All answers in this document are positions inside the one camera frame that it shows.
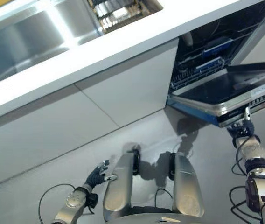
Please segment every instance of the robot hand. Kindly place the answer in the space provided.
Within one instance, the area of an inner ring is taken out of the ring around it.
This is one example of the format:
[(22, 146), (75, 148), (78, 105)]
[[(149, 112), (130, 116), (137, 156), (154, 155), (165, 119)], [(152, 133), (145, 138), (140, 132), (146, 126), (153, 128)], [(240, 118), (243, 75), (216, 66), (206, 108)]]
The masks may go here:
[(88, 176), (84, 185), (76, 188), (67, 197), (63, 208), (60, 209), (52, 224), (75, 224), (85, 207), (95, 208), (98, 195), (92, 193), (93, 188), (105, 181), (117, 179), (116, 175), (105, 177), (105, 174), (102, 173), (108, 169), (108, 165), (108, 160), (100, 163)]
[(246, 204), (254, 212), (259, 213), (265, 224), (265, 148), (260, 144), (260, 139), (254, 134), (254, 125), (250, 119), (250, 111), (245, 109), (244, 120), (228, 128), (233, 138), (233, 145), (242, 155), (247, 176), (245, 191)]

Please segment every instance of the cable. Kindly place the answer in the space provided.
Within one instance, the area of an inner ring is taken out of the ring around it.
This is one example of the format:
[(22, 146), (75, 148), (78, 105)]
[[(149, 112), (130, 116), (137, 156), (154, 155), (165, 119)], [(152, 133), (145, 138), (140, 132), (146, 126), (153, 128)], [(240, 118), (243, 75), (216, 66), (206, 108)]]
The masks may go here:
[(89, 210), (89, 212), (90, 212), (91, 214), (94, 215), (94, 212), (91, 210), (90, 206), (88, 206), (88, 210)]
[(247, 221), (246, 219), (242, 218), (239, 214), (237, 214), (237, 213), (233, 210), (233, 209), (235, 209), (235, 208), (238, 208), (238, 206), (240, 206), (240, 205), (242, 205), (242, 204), (244, 204), (244, 203), (245, 203), (245, 201), (242, 201), (242, 202), (236, 204), (235, 206), (233, 206), (233, 207), (230, 209), (230, 211), (231, 211), (235, 216), (237, 216), (238, 218), (240, 218), (241, 220), (243, 220), (245, 223), (252, 224), (252, 223), (250, 223), (249, 221)]
[(245, 220), (244, 218), (242, 218), (241, 216), (239, 216), (239, 215), (234, 211), (234, 209), (237, 209), (237, 210), (238, 210), (239, 212), (241, 212), (242, 214), (244, 214), (244, 215), (246, 215), (246, 216), (248, 216), (248, 217), (250, 217), (250, 218), (256, 219), (256, 220), (258, 220), (258, 221), (261, 222), (262, 219), (260, 219), (260, 218), (258, 218), (258, 217), (255, 217), (255, 216), (252, 216), (252, 215), (250, 215), (250, 214), (248, 214), (248, 213), (242, 211), (242, 210), (239, 208), (239, 206), (242, 205), (242, 204), (244, 204), (246, 201), (243, 201), (242, 203), (239, 203), (239, 204), (235, 204), (234, 201), (232, 200), (232, 192), (233, 192), (234, 190), (236, 190), (236, 189), (240, 189), (240, 188), (245, 188), (245, 186), (237, 186), (237, 187), (233, 187), (233, 188), (230, 190), (230, 192), (229, 192), (229, 199), (230, 199), (231, 203), (233, 204), (233, 207), (231, 208), (231, 212), (232, 212), (234, 215), (236, 215), (237, 217), (239, 217), (241, 220), (245, 221), (246, 223), (249, 223), (249, 224), (250, 224), (250, 222), (248, 222), (247, 220)]
[(243, 174), (239, 174), (239, 173), (236, 173), (236, 172), (234, 171), (234, 168), (236, 167), (236, 165), (237, 165), (237, 163), (235, 163), (235, 164), (233, 165), (233, 167), (231, 168), (231, 172), (234, 173), (235, 175), (238, 175), (238, 176), (245, 176), (245, 175), (243, 175)]
[(174, 152), (174, 149), (176, 149), (177, 146), (181, 145), (182, 141), (181, 142), (178, 142), (172, 149), (172, 153)]
[(167, 192), (168, 193), (168, 195), (170, 195), (170, 197), (173, 199), (173, 197), (172, 197), (172, 195), (170, 194), (170, 192), (168, 192), (166, 189), (164, 189), (164, 188), (159, 188), (159, 189), (157, 189), (157, 191), (155, 192), (155, 196), (154, 196), (154, 206), (156, 207), (156, 196), (157, 196), (157, 193), (160, 191), (160, 190), (163, 190), (163, 191), (165, 191), (165, 192)]
[(38, 204), (38, 217), (39, 217), (39, 221), (40, 221), (41, 224), (44, 224), (43, 221), (42, 221), (42, 219), (41, 219), (41, 215), (40, 215), (41, 201), (42, 201), (43, 197), (46, 195), (46, 193), (48, 193), (48, 192), (49, 192), (50, 190), (52, 190), (53, 188), (56, 188), (56, 187), (59, 187), (59, 186), (70, 186), (70, 187), (73, 188), (73, 190), (76, 189), (73, 185), (71, 185), (71, 184), (69, 184), (69, 183), (61, 183), (61, 184), (55, 185), (55, 186), (53, 186), (53, 187), (47, 189), (47, 190), (43, 193), (43, 195), (41, 196), (41, 198), (40, 198), (40, 200), (39, 200), (39, 204)]

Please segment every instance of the kitchen counter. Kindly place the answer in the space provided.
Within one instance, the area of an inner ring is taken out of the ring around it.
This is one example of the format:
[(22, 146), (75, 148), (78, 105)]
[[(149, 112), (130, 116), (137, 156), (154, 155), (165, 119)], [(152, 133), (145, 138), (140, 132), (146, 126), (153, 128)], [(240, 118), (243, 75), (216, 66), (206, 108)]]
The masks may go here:
[(0, 116), (262, 0), (158, 0), (163, 10), (0, 82)]

